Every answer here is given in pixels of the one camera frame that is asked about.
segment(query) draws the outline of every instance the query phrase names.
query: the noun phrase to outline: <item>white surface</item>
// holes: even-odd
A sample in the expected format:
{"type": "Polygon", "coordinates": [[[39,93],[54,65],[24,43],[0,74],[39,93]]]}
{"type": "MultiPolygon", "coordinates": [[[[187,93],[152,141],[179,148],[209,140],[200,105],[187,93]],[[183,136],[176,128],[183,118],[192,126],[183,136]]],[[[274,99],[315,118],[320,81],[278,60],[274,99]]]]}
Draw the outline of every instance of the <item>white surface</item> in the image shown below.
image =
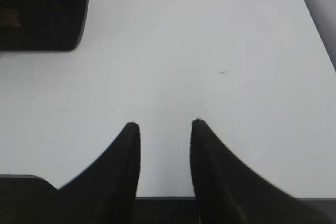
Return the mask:
{"type": "Polygon", "coordinates": [[[136,121],[138,196],[190,196],[191,121],[200,116],[280,188],[336,197],[336,76],[303,0],[89,8],[74,52],[2,53],[0,174],[60,187],[136,121]]]}

